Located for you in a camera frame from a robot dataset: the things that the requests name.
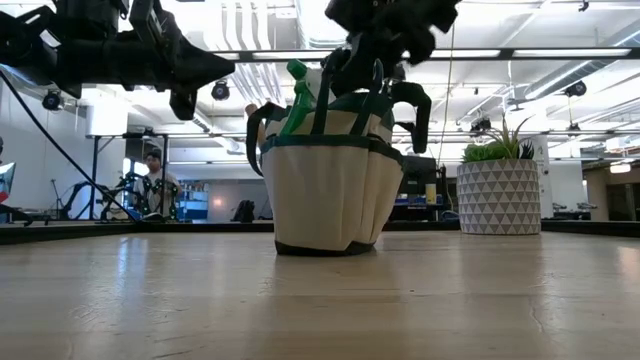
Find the black metal table frame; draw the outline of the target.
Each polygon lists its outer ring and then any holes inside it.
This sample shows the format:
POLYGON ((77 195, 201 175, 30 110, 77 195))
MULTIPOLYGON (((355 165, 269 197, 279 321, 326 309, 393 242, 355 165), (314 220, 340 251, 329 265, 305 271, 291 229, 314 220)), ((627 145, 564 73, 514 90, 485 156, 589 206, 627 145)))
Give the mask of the black metal table frame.
MULTIPOLYGON (((0 246, 33 242, 91 238, 136 233, 267 233, 272 232, 271 223, 215 223, 215 224, 178 224, 178 223, 90 223, 80 225, 0 227, 0 246)), ((541 230, 614 237, 640 239, 640 222, 594 222, 543 220, 541 230)))

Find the person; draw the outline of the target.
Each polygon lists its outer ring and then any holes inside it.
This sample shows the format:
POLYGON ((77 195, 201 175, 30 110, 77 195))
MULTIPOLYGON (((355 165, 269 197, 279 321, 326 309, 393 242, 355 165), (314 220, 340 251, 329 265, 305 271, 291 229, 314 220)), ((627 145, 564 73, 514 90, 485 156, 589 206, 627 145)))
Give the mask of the person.
POLYGON ((143 216, 160 214, 169 220, 177 220, 177 200, 182 192, 178 180, 162 167, 159 150, 145 156, 148 173, 138 178, 134 185, 136 209, 143 216))

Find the potted plant triangle-pattern pot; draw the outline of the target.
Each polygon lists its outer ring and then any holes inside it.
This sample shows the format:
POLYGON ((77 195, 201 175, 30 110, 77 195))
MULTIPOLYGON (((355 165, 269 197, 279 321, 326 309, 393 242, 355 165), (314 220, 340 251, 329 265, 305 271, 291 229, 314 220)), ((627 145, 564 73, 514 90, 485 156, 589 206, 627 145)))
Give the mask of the potted plant triangle-pattern pot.
POLYGON ((520 127, 484 131, 491 141, 471 144, 457 167, 461 231, 472 235, 537 235, 541 231, 539 170, 535 148, 520 127))

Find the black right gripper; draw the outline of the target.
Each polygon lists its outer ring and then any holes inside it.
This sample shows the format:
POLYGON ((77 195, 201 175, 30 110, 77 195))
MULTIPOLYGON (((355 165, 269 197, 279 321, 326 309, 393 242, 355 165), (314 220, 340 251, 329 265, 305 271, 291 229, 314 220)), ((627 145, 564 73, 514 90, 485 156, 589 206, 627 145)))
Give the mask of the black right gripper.
POLYGON ((377 93, 395 73, 403 54, 420 64, 436 48, 436 28, 447 33, 458 17, 461 0, 330 0, 325 15, 347 33, 349 47, 329 56, 331 90, 340 97, 368 88, 377 93), (369 85, 369 63, 373 75, 369 85))

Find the cream green-trimmed gardening bag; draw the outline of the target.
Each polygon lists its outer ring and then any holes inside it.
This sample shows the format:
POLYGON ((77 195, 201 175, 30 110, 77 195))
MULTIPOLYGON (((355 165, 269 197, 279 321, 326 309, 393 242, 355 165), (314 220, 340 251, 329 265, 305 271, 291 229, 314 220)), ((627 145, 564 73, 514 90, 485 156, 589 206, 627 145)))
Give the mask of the cream green-trimmed gardening bag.
POLYGON ((280 131, 291 109, 267 103, 254 113, 266 142, 247 139, 246 155, 267 187, 280 255, 350 256, 370 251, 393 210, 404 155, 392 145, 398 103, 416 118, 402 123, 416 154, 428 145, 431 99, 423 88, 385 79, 379 92, 355 90, 329 102, 323 134, 310 133, 314 114, 293 134, 280 131))

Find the silver ventilation duct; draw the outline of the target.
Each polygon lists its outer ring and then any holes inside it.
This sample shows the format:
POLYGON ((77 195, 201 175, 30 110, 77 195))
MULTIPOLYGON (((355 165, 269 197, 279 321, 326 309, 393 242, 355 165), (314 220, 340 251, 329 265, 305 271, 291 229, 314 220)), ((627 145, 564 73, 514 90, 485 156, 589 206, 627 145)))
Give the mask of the silver ventilation duct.
POLYGON ((320 67, 321 61, 337 47, 333 38, 333 23, 326 18, 325 9, 329 0, 295 0, 300 47, 306 50, 322 50, 319 61, 310 62, 320 67))

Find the black backpack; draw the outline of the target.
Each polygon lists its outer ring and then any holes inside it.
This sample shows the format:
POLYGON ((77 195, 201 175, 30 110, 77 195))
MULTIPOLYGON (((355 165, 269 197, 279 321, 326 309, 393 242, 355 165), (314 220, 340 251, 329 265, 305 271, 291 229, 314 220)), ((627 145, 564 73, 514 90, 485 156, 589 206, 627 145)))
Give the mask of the black backpack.
POLYGON ((235 208, 232 222, 239 223, 252 223, 255 219, 254 216, 255 203, 251 200, 241 200, 238 206, 235 208))

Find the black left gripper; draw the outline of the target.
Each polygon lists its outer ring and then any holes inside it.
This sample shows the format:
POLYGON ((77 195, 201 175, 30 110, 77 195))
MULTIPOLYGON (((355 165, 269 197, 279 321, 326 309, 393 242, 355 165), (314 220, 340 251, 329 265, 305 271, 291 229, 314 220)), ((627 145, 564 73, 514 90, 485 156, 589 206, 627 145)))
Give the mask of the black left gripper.
POLYGON ((235 71, 235 64, 191 44, 160 0, 133 0, 130 31, 105 40, 81 40, 87 82, 152 86, 170 92, 169 105, 184 121, 194 117, 197 89, 235 71))

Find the dark background monitor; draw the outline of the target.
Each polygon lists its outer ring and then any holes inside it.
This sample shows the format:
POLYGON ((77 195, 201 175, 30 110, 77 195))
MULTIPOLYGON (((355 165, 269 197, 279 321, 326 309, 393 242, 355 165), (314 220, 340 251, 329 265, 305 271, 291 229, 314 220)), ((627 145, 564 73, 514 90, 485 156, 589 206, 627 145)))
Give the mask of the dark background monitor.
POLYGON ((442 194, 446 181, 446 169, 439 167, 433 158, 419 156, 405 156, 403 178, 398 190, 400 195, 407 195, 409 199, 423 197, 425 200, 425 185, 437 185, 437 204, 442 205, 442 194))

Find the computer monitor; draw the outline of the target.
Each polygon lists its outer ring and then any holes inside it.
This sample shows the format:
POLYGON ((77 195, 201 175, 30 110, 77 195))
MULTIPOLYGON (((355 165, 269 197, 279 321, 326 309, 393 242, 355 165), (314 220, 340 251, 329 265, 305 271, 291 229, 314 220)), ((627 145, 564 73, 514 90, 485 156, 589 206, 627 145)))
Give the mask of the computer monitor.
POLYGON ((7 200, 10 196, 15 170, 15 162, 0 165, 0 203, 7 200))

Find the blue cabinet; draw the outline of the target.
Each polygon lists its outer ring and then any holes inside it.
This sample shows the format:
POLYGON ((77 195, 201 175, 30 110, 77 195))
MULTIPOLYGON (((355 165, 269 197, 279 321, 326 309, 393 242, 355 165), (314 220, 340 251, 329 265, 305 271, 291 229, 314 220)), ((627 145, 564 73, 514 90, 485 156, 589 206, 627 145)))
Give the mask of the blue cabinet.
POLYGON ((209 209, 209 185, 201 181, 179 183, 182 192, 177 201, 178 219, 183 222, 206 221, 209 209))

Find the black overhead frame bar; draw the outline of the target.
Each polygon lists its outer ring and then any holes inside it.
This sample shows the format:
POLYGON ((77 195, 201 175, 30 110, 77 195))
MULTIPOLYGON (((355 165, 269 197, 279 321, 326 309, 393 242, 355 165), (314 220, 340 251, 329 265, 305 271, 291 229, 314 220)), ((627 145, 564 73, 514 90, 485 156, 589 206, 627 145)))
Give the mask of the black overhead frame bar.
MULTIPOLYGON (((288 62, 298 59, 319 62, 331 50, 244 50, 219 51, 214 55, 239 63, 288 62)), ((445 48, 432 52, 429 61, 573 61, 573 60, 640 60, 640 47, 600 48, 445 48)))

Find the black metal stand frame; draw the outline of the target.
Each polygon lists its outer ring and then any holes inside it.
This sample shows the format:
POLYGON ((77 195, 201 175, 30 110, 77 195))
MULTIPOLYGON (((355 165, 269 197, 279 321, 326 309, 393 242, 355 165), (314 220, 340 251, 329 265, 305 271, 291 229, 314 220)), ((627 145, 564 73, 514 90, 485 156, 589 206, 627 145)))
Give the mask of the black metal stand frame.
POLYGON ((89 205, 89 219, 93 220, 94 219, 94 209, 95 209, 95 205, 96 205, 96 193, 99 192, 103 197, 109 198, 111 199, 111 201, 118 205, 120 207, 121 210, 123 211, 127 211, 127 208, 122 207, 121 204, 116 201, 113 197, 111 197, 109 194, 105 194, 102 190, 102 188, 99 188, 99 182, 98 182, 98 178, 99 178, 99 168, 101 165, 101 161, 100 161, 100 153, 107 149, 109 147, 109 145, 113 142, 113 141, 121 141, 122 142, 122 150, 119 152, 119 154, 121 155, 121 158, 124 159, 125 158, 125 142, 126 141, 139 141, 141 143, 143 143, 146 140, 151 140, 151 139, 161 139, 162 140, 162 165, 165 166, 166 162, 167 162, 167 151, 169 149, 169 135, 168 134, 161 134, 161 133, 153 133, 153 132, 126 132, 126 133, 121 133, 121 134, 105 134, 105 135, 98 135, 98 134, 87 134, 86 135, 87 139, 91 139, 93 141, 93 150, 92 150, 92 162, 91 162, 91 176, 90 176, 90 180, 93 182, 92 185, 92 190, 90 193, 90 205, 89 205))

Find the green spray bottle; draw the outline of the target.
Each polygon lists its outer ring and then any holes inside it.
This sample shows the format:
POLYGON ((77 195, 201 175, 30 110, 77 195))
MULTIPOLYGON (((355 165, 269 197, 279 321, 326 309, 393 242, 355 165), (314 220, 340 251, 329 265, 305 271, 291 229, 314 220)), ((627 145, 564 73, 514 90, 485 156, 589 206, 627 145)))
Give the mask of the green spray bottle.
POLYGON ((288 62, 287 71, 296 80, 295 99, 280 135, 293 135, 305 123, 310 113, 314 114, 310 133, 323 134, 329 102, 335 99, 331 90, 331 72, 310 68, 297 59, 288 62))

